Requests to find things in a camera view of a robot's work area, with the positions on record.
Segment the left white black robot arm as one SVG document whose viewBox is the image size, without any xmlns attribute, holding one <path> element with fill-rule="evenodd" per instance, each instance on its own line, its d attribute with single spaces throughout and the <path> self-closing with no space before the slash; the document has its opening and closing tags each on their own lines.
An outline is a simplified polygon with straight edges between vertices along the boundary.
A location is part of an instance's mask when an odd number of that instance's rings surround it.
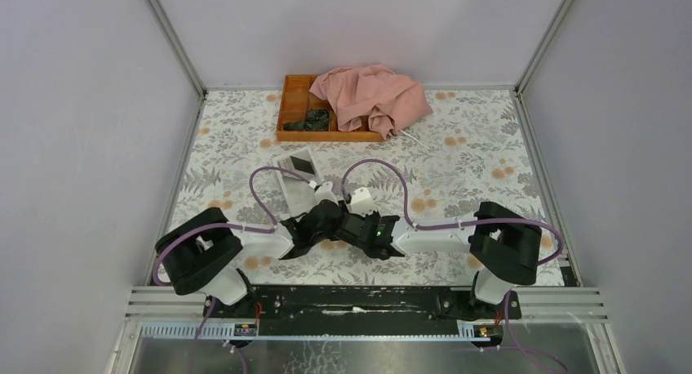
<svg viewBox="0 0 692 374">
<path fill-rule="evenodd" d="M 234 259 L 299 258 L 321 241 L 333 238 L 344 215 L 338 203 L 323 200 L 306 215 L 269 228 L 232 224 L 220 208 L 210 207 L 156 242 L 153 280 L 173 287 L 179 296 L 203 292 L 221 301 L 233 317 L 244 317 L 252 310 L 254 298 L 246 276 L 230 267 Z"/>
</svg>

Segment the white plastic card box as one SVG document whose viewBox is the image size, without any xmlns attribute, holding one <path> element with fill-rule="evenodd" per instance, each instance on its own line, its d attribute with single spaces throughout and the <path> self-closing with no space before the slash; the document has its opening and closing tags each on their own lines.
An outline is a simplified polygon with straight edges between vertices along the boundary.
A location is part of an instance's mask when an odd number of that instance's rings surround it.
<svg viewBox="0 0 692 374">
<path fill-rule="evenodd" d="M 292 171 L 287 162 L 287 159 L 291 155 L 299 156 L 301 158 L 310 158 L 314 166 L 315 175 L 308 176 L 305 174 L 300 174 L 296 171 Z M 308 182 L 311 180 L 319 182 L 321 180 L 318 173 L 317 164 L 313 160 L 313 154 L 309 147 L 303 147 L 292 150 L 286 154 L 280 154 L 272 159 L 272 163 L 275 167 L 292 171 L 304 177 L 308 180 Z M 307 212 L 317 204 L 314 198 L 313 189 L 308 185 L 308 183 L 305 183 L 300 178 L 285 171 L 277 171 L 277 176 L 280 180 L 280 186 L 289 209 L 289 214 L 291 216 L 298 216 L 299 214 Z"/>
</svg>

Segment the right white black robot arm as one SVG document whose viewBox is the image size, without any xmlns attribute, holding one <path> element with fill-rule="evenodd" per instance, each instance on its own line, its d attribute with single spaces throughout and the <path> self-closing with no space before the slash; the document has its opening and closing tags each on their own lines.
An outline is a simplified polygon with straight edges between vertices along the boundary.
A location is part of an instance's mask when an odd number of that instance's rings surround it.
<svg viewBox="0 0 692 374">
<path fill-rule="evenodd" d="M 419 252 L 465 253 L 482 264 L 472 282 L 468 308 L 478 318 L 495 313 L 509 290 L 531 286 L 537 279 L 543 232 L 527 220 L 493 202 L 483 202 L 465 218 L 437 225 L 410 224 L 398 216 L 345 211 L 330 236 L 379 260 Z"/>
</svg>

